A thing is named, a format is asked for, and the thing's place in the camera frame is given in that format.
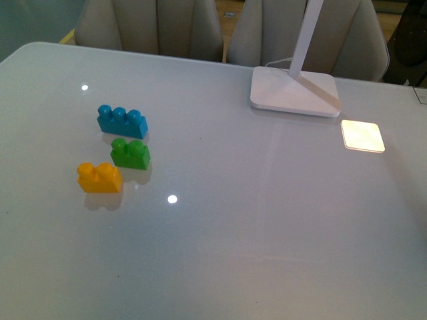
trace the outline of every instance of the chair backrest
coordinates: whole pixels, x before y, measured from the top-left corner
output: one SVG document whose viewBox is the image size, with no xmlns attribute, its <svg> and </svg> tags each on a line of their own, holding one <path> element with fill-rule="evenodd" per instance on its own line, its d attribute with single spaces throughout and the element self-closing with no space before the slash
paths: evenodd
<svg viewBox="0 0 427 320">
<path fill-rule="evenodd" d="M 222 61 L 214 0 L 87 0 L 77 45 Z"/>
<path fill-rule="evenodd" d="M 252 67 L 294 54 L 304 0 L 246 0 L 227 61 Z M 378 81 L 388 51 L 371 0 L 324 0 L 303 70 Z M 290 62 L 271 65 L 288 69 Z"/>
</svg>

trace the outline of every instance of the yellow toy block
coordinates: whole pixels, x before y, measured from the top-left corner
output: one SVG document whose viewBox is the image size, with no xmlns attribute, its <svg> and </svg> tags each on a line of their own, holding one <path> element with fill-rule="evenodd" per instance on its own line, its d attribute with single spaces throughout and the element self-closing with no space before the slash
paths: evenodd
<svg viewBox="0 0 427 320">
<path fill-rule="evenodd" d="M 77 168 L 77 182 L 87 193 L 118 193 L 121 188 L 119 168 L 110 163 L 101 163 L 96 168 L 91 163 L 82 163 Z"/>
</svg>

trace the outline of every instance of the blue toy block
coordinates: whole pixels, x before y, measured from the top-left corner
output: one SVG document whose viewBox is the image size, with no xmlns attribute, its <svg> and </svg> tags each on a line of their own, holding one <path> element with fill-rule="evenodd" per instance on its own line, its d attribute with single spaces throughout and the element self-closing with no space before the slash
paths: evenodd
<svg viewBox="0 0 427 320">
<path fill-rule="evenodd" d="M 124 108 L 118 107 L 112 111 L 109 105 L 102 105 L 98 113 L 97 120 L 102 132 L 136 139 L 143 139 L 148 132 L 147 121 L 138 110 L 126 114 Z"/>
</svg>

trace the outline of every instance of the white desk lamp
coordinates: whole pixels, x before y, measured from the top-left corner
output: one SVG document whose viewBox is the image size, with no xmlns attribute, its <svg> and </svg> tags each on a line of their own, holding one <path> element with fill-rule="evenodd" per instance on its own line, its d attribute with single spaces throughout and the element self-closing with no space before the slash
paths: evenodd
<svg viewBox="0 0 427 320">
<path fill-rule="evenodd" d="M 323 0 L 309 0 L 289 71 L 256 67 L 251 105 L 256 108 L 336 117 L 341 111 L 331 75 L 301 71 Z"/>
</svg>

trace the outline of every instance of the building block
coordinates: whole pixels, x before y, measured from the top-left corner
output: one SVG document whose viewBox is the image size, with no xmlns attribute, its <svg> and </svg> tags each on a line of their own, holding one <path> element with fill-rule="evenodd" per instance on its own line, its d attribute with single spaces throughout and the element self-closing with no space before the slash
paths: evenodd
<svg viewBox="0 0 427 320">
<path fill-rule="evenodd" d="M 143 139 L 148 132 L 147 121 L 138 110 L 126 113 L 122 107 L 112 111 L 109 105 L 102 105 L 98 108 L 98 113 L 97 120 L 102 132 L 136 139 Z"/>
<path fill-rule="evenodd" d="M 147 170 L 151 159 L 148 147 L 140 140 L 126 143 L 124 138 L 114 139 L 111 143 L 113 151 L 110 153 L 114 164 L 118 167 Z"/>
<path fill-rule="evenodd" d="M 82 163 L 77 168 L 77 182 L 87 193 L 118 193 L 123 179 L 119 168 L 110 163 L 101 163 L 94 167 L 91 163 Z"/>
</svg>

